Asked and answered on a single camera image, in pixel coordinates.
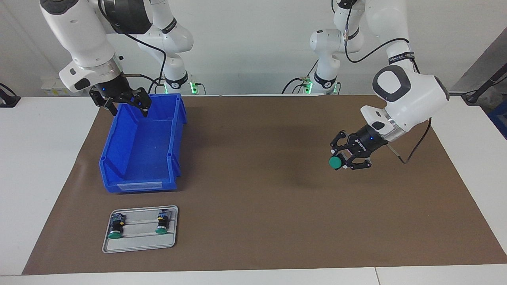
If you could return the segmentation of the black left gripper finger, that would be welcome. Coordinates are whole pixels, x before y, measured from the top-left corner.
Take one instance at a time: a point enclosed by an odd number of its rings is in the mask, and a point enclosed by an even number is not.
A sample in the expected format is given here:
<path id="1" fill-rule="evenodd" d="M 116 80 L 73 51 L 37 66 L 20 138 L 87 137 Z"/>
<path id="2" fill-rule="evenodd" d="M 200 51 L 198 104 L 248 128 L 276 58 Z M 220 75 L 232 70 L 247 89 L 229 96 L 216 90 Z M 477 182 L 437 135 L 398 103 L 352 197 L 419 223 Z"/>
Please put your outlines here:
<path id="1" fill-rule="evenodd" d="M 364 160 L 360 162 L 355 162 L 356 157 L 351 156 L 348 159 L 346 159 L 342 165 L 342 168 L 344 169 L 350 169 L 350 170 L 360 170 L 360 169 L 367 169 L 372 166 L 372 162 L 370 158 L 365 158 Z"/>
<path id="2" fill-rule="evenodd" d="M 344 154 L 346 156 L 353 156 L 359 153 L 359 146 L 355 140 L 358 139 L 357 133 L 347 133 L 340 131 L 335 138 L 331 141 L 331 154 L 337 156 Z"/>

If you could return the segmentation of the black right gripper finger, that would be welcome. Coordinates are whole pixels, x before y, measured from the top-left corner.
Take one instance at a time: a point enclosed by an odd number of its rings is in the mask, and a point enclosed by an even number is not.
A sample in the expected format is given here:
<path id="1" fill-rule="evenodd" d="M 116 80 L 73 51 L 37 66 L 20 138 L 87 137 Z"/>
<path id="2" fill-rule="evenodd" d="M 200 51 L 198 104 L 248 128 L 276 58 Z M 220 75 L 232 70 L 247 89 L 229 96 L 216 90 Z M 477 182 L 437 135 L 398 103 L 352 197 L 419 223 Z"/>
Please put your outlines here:
<path id="1" fill-rule="evenodd" d="M 152 100 L 145 89 L 136 89 L 129 92 L 128 104 L 139 109 L 143 117 L 147 117 Z"/>
<path id="2" fill-rule="evenodd" d="M 90 89 L 89 96 L 91 97 L 94 104 L 99 108 L 105 108 L 108 110 L 113 116 L 116 116 L 118 110 L 116 105 L 112 101 L 110 97 L 104 98 L 98 89 Z"/>

